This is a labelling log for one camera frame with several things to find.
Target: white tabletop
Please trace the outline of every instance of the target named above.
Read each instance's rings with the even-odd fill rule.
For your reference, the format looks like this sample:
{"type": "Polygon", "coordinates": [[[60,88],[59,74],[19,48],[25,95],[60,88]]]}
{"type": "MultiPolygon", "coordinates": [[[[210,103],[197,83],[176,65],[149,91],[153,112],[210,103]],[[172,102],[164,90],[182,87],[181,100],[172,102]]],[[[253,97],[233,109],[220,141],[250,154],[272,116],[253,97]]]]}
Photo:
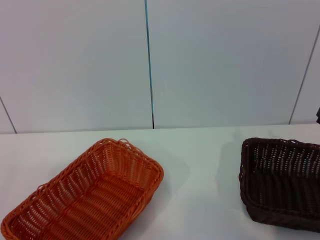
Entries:
{"type": "Polygon", "coordinates": [[[238,174],[242,142],[251,137],[320,144],[320,125],[0,135],[0,219],[96,141],[126,138],[162,165],[164,178],[122,240],[319,239],[249,218],[238,174]]]}

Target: white wall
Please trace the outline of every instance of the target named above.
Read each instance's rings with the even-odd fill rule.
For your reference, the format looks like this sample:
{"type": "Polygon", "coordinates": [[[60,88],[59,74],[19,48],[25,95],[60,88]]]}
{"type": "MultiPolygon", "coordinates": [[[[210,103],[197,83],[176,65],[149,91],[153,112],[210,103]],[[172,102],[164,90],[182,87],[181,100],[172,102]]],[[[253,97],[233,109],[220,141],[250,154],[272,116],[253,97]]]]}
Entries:
{"type": "Polygon", "coordinates": [[[144,0],[1,0],[0,31],[18,133],[152,128],[144,0]]]}
{"type": "Polygon", "coordinates": [[[10,120],[7,116],[4,106],[0,101],[0,134],[14,134],[14,128],[12,127],[10,120]]]}
{"type": "Polygon", "coordinates": [[[314,47],[302,89],[292,115],[291,124],[314,124],[320,108],[320,40],[314,47]]]}
{"type": "Polygon", "coordinates": [[[156,128],[289,123],[319,1],[147,3],[156,128]]]}

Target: black vertical line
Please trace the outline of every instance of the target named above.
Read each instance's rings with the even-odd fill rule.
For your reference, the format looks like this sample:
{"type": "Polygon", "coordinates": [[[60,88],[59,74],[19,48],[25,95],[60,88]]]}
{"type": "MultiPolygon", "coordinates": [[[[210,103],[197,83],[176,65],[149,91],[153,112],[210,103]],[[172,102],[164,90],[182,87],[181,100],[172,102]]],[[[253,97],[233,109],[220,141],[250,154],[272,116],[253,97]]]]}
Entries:
{"type": "Polygon", "coordinates": [[[148,61],[149,61],[149,78],[150,78],[150,99],[151,99],[151,116],[152,116],[152,128],[155,129],[154,121],[154,100],[152,92],[152,78],[151,78],[151,64],[150,64],[150,41],[149,41],[149,23],[148,23],[148,6],[147,0],[144,0],[144,10],[145,10],[145,25],[146,25],[146,41],[148,46],[148,61]]]}
{"type": "Polygon", "coordinates": [[[11,126],[13,127],[14,132],[17,133],[16,128],[15,128],[14,124],[12,123],[11,118],[10,118],[10,116],[9,116],[9,113],[8,113],[8,111],[7,111],[7,109],[6,109],[6,106],[5,106],[5,104],[4,104],[4,101],[2,101],[1,96],[0,96],[0,101],[1,101],[1,103],[2,103],[2,106],[3,106],[4,110],[5,110],[6,115],[7,115],[8,118],[9,118],[9,121],[10,121],[10,123],[11,123],[11,126]]]}
{"type": "Polygon", "coordinates": [[[294,103],[294,107],[293,107],[293,110],[292,110],[292,113],[291,113],[289,124],[291,124],[292,117],[293,117],[294,112],[296,110],[296,106],[297,106],[297,102],[298,102],[298,99],[299,99],[299,96],[300,96],[300,93],[301,93],[301,89],[302,89],[302,86],[303,86],[303,84],[305,82],[306,75],[307,75],[307,72],[308,72],[308,69],[309,69],[309,65],[310,65],[310,62],[311,62],[311,59],[312,59],[312,56],[314,54],[315,47],[316,47],[316,44],[317,44],[317,41],[318,41],[319,32],[320,32],[320,26],[318,28],[318,32],[316,33],[316,37],[315,37],[314,44],[313,44],[313,47],[312,47],[312,50],[311,50],[309,61],[308,61],[308,64],[306,65],[306,69],[305,69],[305,72],[304,72],[304,75],[303,75],[302,83],[301,83],[301,86],[300,86],[300,89],[299,89],[299,92],[298,92],[298,96],[296,97],[296,100],[295,100],[295,103],[294,103]]]}

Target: orange wicker basket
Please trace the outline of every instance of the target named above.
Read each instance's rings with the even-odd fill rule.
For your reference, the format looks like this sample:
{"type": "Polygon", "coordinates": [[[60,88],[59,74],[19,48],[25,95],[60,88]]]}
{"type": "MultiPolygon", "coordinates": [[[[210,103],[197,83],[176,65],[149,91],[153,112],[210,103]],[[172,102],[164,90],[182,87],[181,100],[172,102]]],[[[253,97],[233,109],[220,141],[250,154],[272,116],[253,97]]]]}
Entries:
{"type": "Polygon", "coordinates": [[[114,240],[151,200],[162,167],[128,141],[102,139],[2,221],[7,240],[114,240]]]}

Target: rectangular basket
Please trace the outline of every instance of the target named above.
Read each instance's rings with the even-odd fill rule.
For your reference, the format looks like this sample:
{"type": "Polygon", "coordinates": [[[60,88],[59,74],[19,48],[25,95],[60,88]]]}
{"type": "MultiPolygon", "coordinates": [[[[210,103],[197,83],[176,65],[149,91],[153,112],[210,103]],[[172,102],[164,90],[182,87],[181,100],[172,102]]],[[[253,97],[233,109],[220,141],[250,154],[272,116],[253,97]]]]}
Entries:
{"type": "Polygon", "coordinates": [[[5,239],[117,239],[164,177],[156,161],[121,140],[98,141],[38,187],[2,221],[5,239]]]}
{"type": "Polygon", "coordinates": [[[320,233],[320,145],[247,139],[239,181],[253,221],[320,233]]]}

